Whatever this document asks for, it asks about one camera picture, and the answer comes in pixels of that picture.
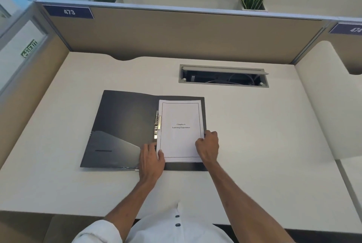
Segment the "person's right hand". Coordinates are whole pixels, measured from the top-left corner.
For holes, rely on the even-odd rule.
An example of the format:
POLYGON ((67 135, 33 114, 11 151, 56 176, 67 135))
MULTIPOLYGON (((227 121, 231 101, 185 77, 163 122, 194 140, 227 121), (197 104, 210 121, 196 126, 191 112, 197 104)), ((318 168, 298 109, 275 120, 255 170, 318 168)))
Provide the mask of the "person's right hand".
POLYGON ((217 162, 219 152, 219 138, 216 131, 205 131, 204 135, 204 150, 197 150, 203 164, 208 166, 217 162))

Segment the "person's left hand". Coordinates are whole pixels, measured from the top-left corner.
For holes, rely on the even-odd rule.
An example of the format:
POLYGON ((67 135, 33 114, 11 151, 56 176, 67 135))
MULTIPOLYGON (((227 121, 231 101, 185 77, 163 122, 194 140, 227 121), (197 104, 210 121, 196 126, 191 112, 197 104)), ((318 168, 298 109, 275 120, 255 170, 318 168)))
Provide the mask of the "person's left hand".
POLYGON ((139 156, 139 177, 140 182, 150 187, 154 187, 161 177, 165 165, 159 165, 157 143, 144 144, 139 156))

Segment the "white printed paper stack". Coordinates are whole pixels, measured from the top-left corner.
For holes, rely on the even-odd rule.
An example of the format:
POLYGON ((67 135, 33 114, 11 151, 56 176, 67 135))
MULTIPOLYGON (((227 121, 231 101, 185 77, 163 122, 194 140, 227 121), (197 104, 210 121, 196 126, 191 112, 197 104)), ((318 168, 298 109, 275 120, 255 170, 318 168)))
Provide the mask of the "white printed paper stack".
POLYGON ((204 138, 201 100, 159 100, 157 147, 166 163, 201 163, 196 141, 204 138))

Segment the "person's right forearm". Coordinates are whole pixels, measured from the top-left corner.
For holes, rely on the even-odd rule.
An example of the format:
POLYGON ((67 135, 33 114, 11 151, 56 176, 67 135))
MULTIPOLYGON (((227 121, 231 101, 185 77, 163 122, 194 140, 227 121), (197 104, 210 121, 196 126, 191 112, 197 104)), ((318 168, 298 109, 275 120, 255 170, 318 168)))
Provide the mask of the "person's right forearm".
POLYGON ((239 243, 295 243, 287 231, 242 191, 217 161, 205 166, 239 243))

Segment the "person's left forearm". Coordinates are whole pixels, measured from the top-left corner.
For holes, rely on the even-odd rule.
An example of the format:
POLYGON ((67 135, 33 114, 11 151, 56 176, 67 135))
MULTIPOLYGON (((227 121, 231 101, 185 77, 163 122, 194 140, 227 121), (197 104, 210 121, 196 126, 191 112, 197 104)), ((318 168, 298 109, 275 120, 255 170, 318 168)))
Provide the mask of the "person's left forearm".
POLYGON ((156 180, 141 179, 129 195, 104 217, 104 220, 115 226, 123 241, 126 240, 139 210, 155 185, 156 180))

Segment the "metal folder fastener clip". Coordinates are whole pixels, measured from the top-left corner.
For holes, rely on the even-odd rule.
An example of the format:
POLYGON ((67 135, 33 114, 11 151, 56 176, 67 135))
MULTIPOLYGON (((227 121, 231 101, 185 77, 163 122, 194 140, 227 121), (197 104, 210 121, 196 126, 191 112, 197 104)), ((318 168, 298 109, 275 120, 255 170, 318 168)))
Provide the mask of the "metal folder fastener clip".
POLYGON ((155 124, 154 124, 154 133, 153 133, 153 138, 155 140, 157 140, 158 132, 161 130, 161 119, 162 119, 162 115, 157 110, 156 117, 155 117, 155 124))

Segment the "black plastic file folder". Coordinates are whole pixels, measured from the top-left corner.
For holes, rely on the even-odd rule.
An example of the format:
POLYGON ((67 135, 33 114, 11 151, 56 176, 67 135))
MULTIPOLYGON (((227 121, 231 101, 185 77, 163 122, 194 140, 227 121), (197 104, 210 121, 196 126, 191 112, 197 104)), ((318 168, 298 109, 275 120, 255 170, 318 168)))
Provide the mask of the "black plastic file folder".
POLYGON ((104 90, 80 167, 138 169, 140 148, 156 142, 153 133, 159 100, 201 100, 206 129, 204 97, 104 90))

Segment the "person's white shirt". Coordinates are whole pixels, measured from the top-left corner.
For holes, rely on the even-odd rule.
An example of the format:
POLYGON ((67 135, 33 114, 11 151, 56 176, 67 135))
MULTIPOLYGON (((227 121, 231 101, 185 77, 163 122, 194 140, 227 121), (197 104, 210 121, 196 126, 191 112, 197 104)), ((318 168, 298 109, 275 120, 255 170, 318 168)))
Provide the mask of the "person's white shirt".
POLYGON ((79 232, 72 243, 233 243, 233 240, 221 228, 184 214, 178 203, 139 220, 125 241, 112 223, 102 219, 79 232))

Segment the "beige desk partition panel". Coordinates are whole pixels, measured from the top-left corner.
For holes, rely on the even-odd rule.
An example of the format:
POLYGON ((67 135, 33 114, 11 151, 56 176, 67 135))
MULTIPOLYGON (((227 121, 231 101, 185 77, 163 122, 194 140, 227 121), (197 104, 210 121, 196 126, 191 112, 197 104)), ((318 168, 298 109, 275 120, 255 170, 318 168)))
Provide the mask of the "beige desk partition panel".
POLYGON ((165 57, 290 64, 329 17, 209 8, 35 1, 72 52, 118 60, 165 57), (90 8, 94 19, 52 17, 43 5, 90 8))

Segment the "white square planter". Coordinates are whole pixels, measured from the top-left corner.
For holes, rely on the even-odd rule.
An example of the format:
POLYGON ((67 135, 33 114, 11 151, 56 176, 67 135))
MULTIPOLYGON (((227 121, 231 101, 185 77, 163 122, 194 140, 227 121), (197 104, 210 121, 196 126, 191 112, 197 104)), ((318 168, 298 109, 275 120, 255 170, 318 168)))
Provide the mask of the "white square planter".
POLYGON ((260 7, 259 8, 256 8, 256 9, 247 9, 247 8, 244 8, 242 2, 240 1, 240 5, 241 5, 241 11, 253 11, 253 12, 268 12, 268 10, 265 8, 264 4, 261 3, 260 4, 260 7))

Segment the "beige side partition panel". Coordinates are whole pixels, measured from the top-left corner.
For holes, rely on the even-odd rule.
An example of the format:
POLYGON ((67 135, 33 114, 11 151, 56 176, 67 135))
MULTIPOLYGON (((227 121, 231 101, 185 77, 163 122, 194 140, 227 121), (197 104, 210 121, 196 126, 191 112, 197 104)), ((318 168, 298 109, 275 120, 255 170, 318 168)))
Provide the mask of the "beige side partition panel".
POLYGON ((0 169, 70 50, 48 37, 0 95, 0 169))

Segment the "green exit sign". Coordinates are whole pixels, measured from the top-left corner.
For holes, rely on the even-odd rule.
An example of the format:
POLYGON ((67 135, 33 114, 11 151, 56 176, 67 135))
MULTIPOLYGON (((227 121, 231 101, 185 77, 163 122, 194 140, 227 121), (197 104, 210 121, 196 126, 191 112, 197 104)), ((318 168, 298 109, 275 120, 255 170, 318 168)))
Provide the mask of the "green exit sign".
POLYGON ((26 59, 32 53, 32 51, 37 47, 38 42, 33 39, 21 52, 21 56, 26 59))

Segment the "blue number label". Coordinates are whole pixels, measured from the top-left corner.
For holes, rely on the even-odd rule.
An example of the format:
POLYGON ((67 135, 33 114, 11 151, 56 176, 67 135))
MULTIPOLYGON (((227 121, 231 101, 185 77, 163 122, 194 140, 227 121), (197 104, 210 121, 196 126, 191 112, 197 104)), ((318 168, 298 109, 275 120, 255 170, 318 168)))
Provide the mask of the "blue number label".
POLYGON ((90 8, 57 5, 43 5, 43 7, 52 17, 94 19, 90 8))
POLYGON ((329 34, 357 35, 362 36, 362 23, 338 22, 329 31, 329 34))

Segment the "glass partition panel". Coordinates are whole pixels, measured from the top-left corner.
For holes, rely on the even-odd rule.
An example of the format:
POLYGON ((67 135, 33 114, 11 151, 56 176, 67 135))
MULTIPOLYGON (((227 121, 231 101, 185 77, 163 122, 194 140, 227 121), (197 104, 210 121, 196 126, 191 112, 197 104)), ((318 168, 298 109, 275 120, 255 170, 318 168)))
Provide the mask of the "glass partition panel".
POLYGON ((49 34, 50 30, 35 2, 29 3, 25 9, 15 12, 0 24, 0 95, 49 34), (38 45, 24 59, 21 52, 33 39, 38 45))

